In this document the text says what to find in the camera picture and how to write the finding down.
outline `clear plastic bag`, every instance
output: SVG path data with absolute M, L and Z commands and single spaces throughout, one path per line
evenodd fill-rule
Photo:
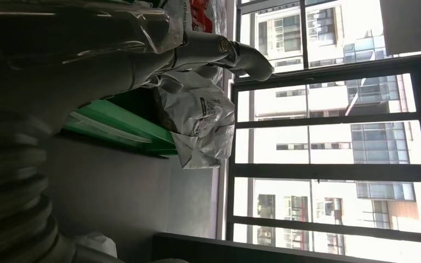
M 182 41 L 181 21 L 140 3 L 0 0 L 0 60 L 31 65 L 119 50 L 160 54 Z
M 225 0 L 167 0 L 161 2 L 170 16 L 183 21 L 184 30 L 226 36 Z M 217 67 L 211 80 L 217 84 L 222 78 L 223 69 Z

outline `glass pane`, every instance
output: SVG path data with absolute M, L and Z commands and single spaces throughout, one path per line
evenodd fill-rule
M 421 164 L 418 121 L 238 129 L 235 136 L 236 163 Z
M 238 95 L 239 122 L 415 111 L 410 74 L 271 88 Z M 401 131 L 391 131 L 387 136 L 405 137 Z
M 321 4 L 323 2 L 327 2 L 330 0 L 306 0 L 306 5 L 310 5 L 310 4 Z
M 306 21 L 310 67 L 390 58 L 384 49 L 379 0 L 308 6 Z
M 234 198 L 237 216 L 421 232 L 421 182 L 237 178 Z
M 396 263 L 421 261 L 421 243 L 375 237 L 235 224 L 234 241 Z
M 241 16 L 240 41 L 259 50 L 275 72 L 302 70 L 300 21 L 298 2 L 245 14 Z

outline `gray wall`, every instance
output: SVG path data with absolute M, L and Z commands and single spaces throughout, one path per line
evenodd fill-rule
M 120 259 L 148 262 L 152 235 L 167 227 L 170 161 L 60 138 L 43 147 L 60 231 L 102 232 Z
M 386 53 L 421 51 L 421 0 L 380 0 Z
M 167 232 L 215 238 L 217 181 L 212 169 L 183 170 L 178 156 L 171 159 Z
M 178 157 L 135 155 L 65 138 L 42 144 L 47 195 L 60 231 L 102 232 L 126 262 L 148 262 L 158 232 L 215 237 L 217 177 L 182 170 Z

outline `green board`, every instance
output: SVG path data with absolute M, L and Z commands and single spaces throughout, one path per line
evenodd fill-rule
M 177 154 L 168 130 L 106 100 L 72 113 L 64 129 L 148 154 Z

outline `flexible hose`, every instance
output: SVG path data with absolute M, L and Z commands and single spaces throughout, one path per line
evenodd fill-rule
M 0 111 L 0 263 L 71 262 L 75 246 L 58 234 L 37 138 L 44 125 Z

